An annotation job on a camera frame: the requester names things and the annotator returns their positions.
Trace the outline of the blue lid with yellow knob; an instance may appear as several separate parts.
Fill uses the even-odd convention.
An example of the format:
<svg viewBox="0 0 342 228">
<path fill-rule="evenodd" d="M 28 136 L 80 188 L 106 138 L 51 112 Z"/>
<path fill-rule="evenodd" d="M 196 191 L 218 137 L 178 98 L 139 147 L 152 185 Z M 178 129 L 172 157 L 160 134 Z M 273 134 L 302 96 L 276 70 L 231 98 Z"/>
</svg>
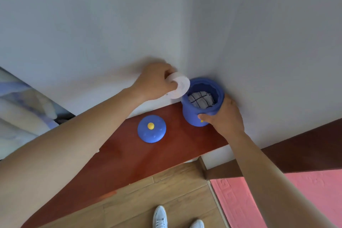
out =
<svg viewBox="0 0 342 228">
<path fill-rule="evenodd" d="M 157 115 L 148 115 L 138 124 L 138 136 L 146 143 L 156 143 L 166 134 L 166 123 L 163 118 Z"/>
</svg>

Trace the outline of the person's left white shoe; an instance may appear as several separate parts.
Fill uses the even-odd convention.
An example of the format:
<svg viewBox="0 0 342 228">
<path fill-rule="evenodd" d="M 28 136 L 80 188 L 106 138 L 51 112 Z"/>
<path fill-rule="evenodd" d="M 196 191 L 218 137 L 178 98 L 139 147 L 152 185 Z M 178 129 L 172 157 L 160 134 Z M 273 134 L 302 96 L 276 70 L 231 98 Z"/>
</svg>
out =
<svg viewBox="0 0 342 228">
<path fill-rule="evenodd" d="M 168 228 L 167 214 L 162 205 L 157 206 L 154 211 L 152 228 Z"/>
</svg>

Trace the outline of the white checked cloth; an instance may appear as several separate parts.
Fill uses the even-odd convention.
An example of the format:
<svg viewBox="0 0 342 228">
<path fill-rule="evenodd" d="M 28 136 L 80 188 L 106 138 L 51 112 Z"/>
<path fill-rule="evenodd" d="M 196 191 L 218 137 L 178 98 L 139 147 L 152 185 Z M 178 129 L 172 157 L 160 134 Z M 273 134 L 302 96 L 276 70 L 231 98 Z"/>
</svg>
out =
<svg viewBox="0 0 342 228">
<path fill-rule="evenodd" d="M 188 101 L 196 108 L 207 109 L 215 105 L 213 96 L 209 92 L 194 92 L 188 96 Z"/>
</svg>

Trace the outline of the dark brown wooden bed frame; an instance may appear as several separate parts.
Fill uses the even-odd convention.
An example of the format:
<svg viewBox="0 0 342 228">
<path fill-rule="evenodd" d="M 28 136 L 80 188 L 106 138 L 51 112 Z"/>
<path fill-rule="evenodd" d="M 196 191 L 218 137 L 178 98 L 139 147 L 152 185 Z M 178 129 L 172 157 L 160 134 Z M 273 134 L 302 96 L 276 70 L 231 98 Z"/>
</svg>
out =
<svg viewBox="0 0 342 228">
<path fill-rule="evenodd" d="M 342 169 L 342 118 L 261 151 L 285 174 Z"/>
</svg>

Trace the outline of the person's right hand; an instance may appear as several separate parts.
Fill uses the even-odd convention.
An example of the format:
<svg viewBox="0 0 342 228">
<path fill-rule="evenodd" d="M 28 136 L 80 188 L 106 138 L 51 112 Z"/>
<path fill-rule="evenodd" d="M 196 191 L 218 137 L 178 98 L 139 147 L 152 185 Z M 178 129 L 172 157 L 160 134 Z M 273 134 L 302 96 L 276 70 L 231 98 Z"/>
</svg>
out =
<svg viewBox="0 0 342 228">
<path fill-rule="evenodd" d="M 237 103 L 228 94 L 225 94 L 223 103 L 216 113 L 215 122 L 211 125 L 227 140 L 246 134 Z"/>
</svg>

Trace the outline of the blue round jar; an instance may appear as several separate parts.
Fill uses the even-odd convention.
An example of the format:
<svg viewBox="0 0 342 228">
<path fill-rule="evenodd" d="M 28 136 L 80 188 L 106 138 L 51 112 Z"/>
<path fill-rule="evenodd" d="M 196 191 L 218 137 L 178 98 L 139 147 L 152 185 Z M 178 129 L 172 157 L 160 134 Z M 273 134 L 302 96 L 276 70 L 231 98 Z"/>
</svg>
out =
<svg viewBox="0 0 342 228">
<path fill-rule="evenodd" d="M 215 101 L 215 105 L 207 108 L 207 109 L 200 109 L 194 107 L 189 101 L 188 96 L 194 92 L 209 92 L 213 96 L 213 99 Z M 190 88 L 182 96 L 181 103 L 182 103 L 182 112 L 185 120 L 195 126 L 195 127 L 204 127 L 208 125 L 207 122 L 201 122 L 198 118 L 198 114 L 208 114 L 208 115 L 215 115 L 224 100 L 224 90 L 220 87 L 220 85 L 209 78 L 204 77 L 198 77 L 190 80 Z"/>
</svg>

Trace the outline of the white round container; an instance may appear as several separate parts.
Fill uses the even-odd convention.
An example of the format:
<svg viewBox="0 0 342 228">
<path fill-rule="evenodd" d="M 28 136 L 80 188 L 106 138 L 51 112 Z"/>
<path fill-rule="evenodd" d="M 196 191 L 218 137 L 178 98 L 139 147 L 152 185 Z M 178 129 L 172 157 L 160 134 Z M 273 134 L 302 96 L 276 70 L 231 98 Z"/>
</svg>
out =
<svg viewBox="0 0 342 228">
<path fill-rule="evenodd" d="M 177 89 L 168 92 L 165 96 L 169 99 L 181 98 L 190 88 L 190 79 L 180 72 L 170 74 L 166 81 L 168 83 L 177 83 Z"/>
</svg>

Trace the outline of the blue and white printed bedding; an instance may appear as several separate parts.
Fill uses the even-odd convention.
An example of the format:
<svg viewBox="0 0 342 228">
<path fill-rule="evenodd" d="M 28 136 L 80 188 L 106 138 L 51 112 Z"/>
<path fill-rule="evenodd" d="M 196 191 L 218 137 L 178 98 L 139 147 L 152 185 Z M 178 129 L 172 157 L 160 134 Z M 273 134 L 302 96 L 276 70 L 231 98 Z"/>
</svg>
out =
<svg viewBox="0 0 342 228">
<path fill-rule="evenodd" d="M 73 117 L 74 114 L 0 67 L 0 161 Z"/>
</svg>

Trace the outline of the pink embossed bedspread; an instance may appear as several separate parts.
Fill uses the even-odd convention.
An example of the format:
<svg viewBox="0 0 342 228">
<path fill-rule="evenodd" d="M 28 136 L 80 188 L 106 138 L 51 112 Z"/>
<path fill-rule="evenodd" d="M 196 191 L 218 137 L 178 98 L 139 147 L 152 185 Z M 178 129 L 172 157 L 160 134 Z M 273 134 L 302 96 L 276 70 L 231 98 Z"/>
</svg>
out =
<svg viewBox="0 0 342 228">
<path fill-rule="evenodd" d="M 285 175 L 333 224 L 342 228 L 342 170 Z M 210 182 L 231 228 L 267 228 L 243 177 Z"/>
</svg>

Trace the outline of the person's left hand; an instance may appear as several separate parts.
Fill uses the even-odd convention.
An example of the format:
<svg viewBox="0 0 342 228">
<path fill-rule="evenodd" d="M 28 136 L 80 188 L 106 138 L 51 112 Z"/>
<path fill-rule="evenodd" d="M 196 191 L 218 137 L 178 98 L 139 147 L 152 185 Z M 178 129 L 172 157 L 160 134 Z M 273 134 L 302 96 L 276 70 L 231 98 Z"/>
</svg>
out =
<svg viewBox="0 0 342 228">
<path fill-rule="evenodd" d="M 141 102 L 159 99 L 168 93 L 164 92 L 165 79 L 174 72 L 176 70 L 168 63 L 151 63 L 143 69 L 131 89 Z"/>
</svg>

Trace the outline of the person's right forearm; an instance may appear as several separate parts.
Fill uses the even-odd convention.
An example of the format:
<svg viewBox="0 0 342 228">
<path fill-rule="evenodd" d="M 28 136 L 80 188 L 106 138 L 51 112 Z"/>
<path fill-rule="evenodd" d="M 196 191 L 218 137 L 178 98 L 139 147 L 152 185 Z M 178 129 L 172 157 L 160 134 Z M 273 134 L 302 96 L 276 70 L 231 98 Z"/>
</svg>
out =
<svg viewBox="0 0 342 228">
<path fill-rule="evenodd" d="M 268 228 L 337 228 L 244 131 L 224 132 Z"/>
</svg>

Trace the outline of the person's left forearm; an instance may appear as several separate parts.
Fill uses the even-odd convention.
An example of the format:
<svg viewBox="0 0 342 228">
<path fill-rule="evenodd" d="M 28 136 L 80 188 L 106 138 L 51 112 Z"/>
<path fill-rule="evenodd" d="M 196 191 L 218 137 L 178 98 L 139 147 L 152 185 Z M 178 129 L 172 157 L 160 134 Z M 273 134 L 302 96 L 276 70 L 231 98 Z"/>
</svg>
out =
<svg viewBox="0 0 342 228">
<path fill-rule="evenodd" d="M 20 228 L 62 190 L 151 92 L 130 87 L 0 161 L 0 228 Z"/>
</svg>

